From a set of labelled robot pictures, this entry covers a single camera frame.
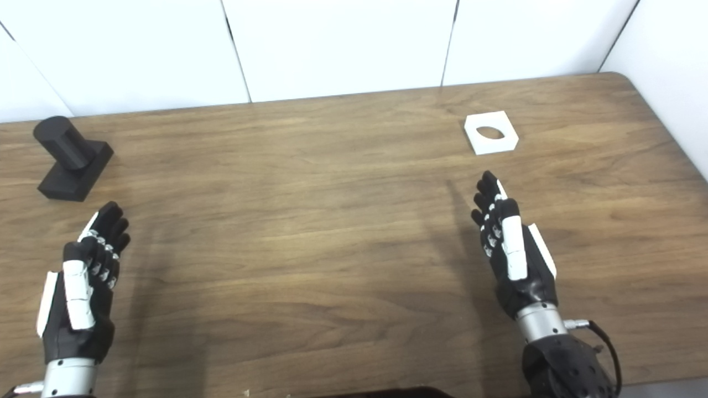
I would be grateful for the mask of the white and black right hand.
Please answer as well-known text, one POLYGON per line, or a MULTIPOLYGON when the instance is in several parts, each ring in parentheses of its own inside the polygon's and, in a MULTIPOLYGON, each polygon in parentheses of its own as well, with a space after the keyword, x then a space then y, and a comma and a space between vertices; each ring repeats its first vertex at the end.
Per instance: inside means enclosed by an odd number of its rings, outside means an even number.
POLYGON ((496 278, 495 294, 503 311, 516 318, 538 303, 559 304, 557 269, 536 224, 526 224, 515 199, 489 170, 481 175, 471 219, 496 278))

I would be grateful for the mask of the white and black left hand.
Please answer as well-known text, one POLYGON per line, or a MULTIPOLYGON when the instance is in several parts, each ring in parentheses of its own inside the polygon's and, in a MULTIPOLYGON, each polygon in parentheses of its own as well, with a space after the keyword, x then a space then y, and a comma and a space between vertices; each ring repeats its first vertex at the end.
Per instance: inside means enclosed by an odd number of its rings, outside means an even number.
POLYGON ((37 319, 44 361, 84 358, 101 363, 113 345, 113 290, 131 236, 119 204, 96 211, 79 236, 64 244, 61 269, 48 272, 37 319))

